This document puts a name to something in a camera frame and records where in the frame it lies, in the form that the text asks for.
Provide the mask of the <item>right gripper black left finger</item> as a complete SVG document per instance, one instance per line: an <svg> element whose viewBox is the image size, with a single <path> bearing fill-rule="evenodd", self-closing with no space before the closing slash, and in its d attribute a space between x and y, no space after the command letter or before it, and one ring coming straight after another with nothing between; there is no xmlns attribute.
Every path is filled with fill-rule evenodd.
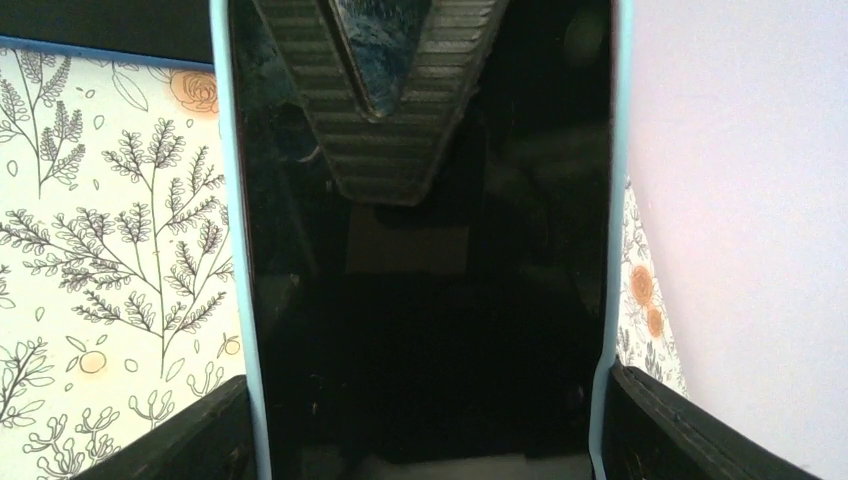
<svg viewBox="0 0 848 480"><path fill-rule="evenodd" d="M235 376L77 480L241 480L255 477L246 377Z"/></svg>

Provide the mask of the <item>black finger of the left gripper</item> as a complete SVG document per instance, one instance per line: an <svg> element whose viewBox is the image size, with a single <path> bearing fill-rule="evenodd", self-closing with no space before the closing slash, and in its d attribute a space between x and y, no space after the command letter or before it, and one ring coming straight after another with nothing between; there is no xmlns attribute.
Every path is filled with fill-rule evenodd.
<svg viewBox="0 0 848 480"><path fill-rule="evenodd" d="M499 0L261 1L340 192L428 195L507 5Z"/></svg>

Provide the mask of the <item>dark blue phone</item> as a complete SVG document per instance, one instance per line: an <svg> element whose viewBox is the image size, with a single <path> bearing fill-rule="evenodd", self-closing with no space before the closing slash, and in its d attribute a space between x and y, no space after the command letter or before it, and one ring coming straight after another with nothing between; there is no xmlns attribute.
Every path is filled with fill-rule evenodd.
<svg viewBox="0 0 848 480"><path fill-rule="evenodd" d="M2 0L3 47L213 71L209 3Z"/></svg>

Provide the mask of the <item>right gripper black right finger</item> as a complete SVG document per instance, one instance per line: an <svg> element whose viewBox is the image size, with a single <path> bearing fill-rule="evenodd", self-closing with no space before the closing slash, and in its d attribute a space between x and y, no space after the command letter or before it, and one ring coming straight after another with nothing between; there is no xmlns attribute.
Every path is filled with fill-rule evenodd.
<svg viewBox="0 0 848 480"><path fill-rule="evenodd" d="M601 433L603 479L810 480L644 371L609 371Z"/></svg>

